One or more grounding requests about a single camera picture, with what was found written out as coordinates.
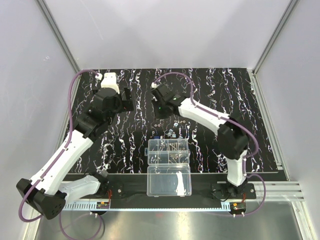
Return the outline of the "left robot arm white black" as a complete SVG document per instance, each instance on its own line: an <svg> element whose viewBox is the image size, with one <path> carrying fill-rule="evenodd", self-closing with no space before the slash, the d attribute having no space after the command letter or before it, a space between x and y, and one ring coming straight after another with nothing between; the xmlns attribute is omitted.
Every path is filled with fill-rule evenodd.
<svg viewBox="0 0 320 240"><path fill-rule="evenodd" d="M70 124L70 131L49 161L31 179L21 178L16 188L22 197L18 209L23 217L24 204L36 210L40 216L51 220L58 216L66 204L88 195L103 197L108 191L106 174L92 172L64 184L63 180L81 155L107 131L117 114L134 110L131 91L121 93L111 87L93 90L92 102L85 112Z"/></svg>

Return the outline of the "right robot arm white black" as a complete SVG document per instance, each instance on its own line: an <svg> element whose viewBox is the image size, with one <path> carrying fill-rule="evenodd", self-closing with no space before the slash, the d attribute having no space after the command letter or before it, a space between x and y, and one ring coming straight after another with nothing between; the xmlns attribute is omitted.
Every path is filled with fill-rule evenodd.
<svg viewBox="0 0 320 240"><path fill-rule="evenodd" d="M151 100L156 119L173 115L190 119L211 130L217 137L220 153L226 158L227 182L238 189L246 182L243 161L248 153L249 134L230 115L196 103L190 97L173 93L163 84L151 85Z"/></svg>

